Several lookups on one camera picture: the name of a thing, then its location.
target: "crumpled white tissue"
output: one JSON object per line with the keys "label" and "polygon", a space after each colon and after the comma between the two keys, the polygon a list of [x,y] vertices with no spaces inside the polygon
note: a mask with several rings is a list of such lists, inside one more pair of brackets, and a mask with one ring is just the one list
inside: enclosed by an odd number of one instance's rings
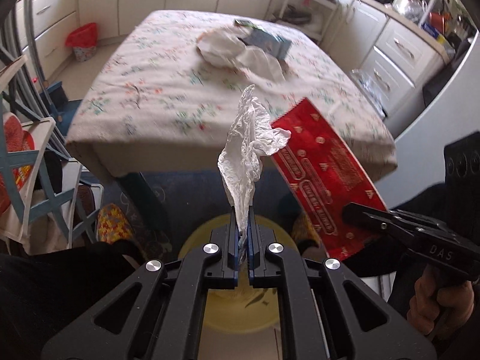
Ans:
{"label": "crumpled white tissue", "polygon": [[261,156],[270,156],[284,148],[291,132],[270,126],[270,115],[253,97],[255,85],[247,87],[238,105],[238,115],[232,123],[225,149],[218,158],[229,202],[235,207],[240,247],[247,237],[248,207],[255,193],[255,181],[262,173]]}
{"label": "crumpled white tissue", "polygon": [[272,55],[260,47],[246,46],[239,38],[247,37],[251,28],[225,27],[205,33],[197,47],[205,61],[217,68],[236,68],[251,71],[274,83],[282,83],[285,77],[282,66]]}

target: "blue tissue package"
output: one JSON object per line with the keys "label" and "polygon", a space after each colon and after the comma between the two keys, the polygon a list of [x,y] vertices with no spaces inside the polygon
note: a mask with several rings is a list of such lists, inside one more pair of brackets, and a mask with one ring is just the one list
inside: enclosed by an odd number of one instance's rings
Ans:
{"label": "blue tissue package", "polygon": [[259,28],[254,28],[249,36],[243,38],[243,42],[249,46],[257,46],[279,60],[285,59],[292,44],[290,40],[274,36]]}

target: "triangular cutout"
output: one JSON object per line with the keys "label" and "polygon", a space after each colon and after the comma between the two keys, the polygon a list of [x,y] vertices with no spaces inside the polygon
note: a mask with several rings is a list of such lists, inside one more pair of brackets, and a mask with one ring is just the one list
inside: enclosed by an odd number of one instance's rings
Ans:
{"label": "triangular cutout", "polygon": [[95,325],[113,334],[120,334],[141,289],[142,285],[140,283],[130,287],[110,307],[103,310],[95,318]]}
{"label": "triangular cutout", "polygon": [[345,282],[343,287],[357,316],[360,328],[369,332],[387,323],[387,316],[353,283]]}

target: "silver screw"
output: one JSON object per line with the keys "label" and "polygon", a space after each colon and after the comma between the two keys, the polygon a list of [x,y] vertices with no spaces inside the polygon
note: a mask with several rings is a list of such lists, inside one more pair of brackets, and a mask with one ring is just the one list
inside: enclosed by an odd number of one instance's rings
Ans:
{"label": "silver screw", "polygon": [[281,253],[283,252],[283,245],[274,242],[273,244],[268,245],[268,250],[272,253]]}
{"label": "silver screw", "polygon": [[217,244],[206,244],[203,247],[203,251],[208,254],[214,254],[218,252],[218,245]]}
{"label": "silver screw", "polygon": [[328,259],[327,261],[325,261],[325,266],[328,269],[335,270],[340,268],[340,261],[338,261],[337,259]]}
{"label": "silver screw", "polygon": [[161,267],[162,267],[162,263],[157,259],[151,259],[145,265],[145,268],[147,269],[147,271],[150,271],[150,272],[158,271]]}

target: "cabinet handle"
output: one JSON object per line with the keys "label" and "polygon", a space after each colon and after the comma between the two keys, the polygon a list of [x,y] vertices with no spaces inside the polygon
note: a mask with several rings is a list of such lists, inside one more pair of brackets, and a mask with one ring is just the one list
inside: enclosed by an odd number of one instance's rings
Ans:
{"label": "cabinet handle", "polygon": [[355,13],[357,12],[357,8],[353,8],[352,9],[352,14],[350,15],[350,17],[345,21],[345,23],[347,24],[350,24],[350,22],[353,20],[353,17],[355,16]]}
{"label": "cabinet handle", "polygon": [[388,85],[388,83],[381,77],[377,69],[373,69],[373,72],[375,73],[375,77],[377,78],[377,80],[380,81],[383,85],[385,85],[387,88],[387,91],[390,92],[391,91],[390,85]]}
{"label": "cabinet handle", "polygon": [[407,53],[408,55],[410,55],[410,58],[411,58],[411,59],[415,59],[414,54],[413,54],[409,49],[407,49],[407,48],[402,44],[402,42],[400,42],[397,38],[394,38],[393,41],[395,42],[395,44],[397,45],[397,47],[398,47],[400,50],[402,50],[402,51],[404,51],[405,53]]}
{"label": "cabinet handle", "polygon": [[51,56],[55,50],[57,50],[58,47],[55,47],[52,51],[50,51],[48,54],[45,55],[45,58],[48,56]]}
{"label": "cabinet handle", "polygon": [[50,7],[51,7],[51,5],[47,5],[45,8],[40,9],[37,12],[37,15],[41,15],[42,13],[46,12]]}

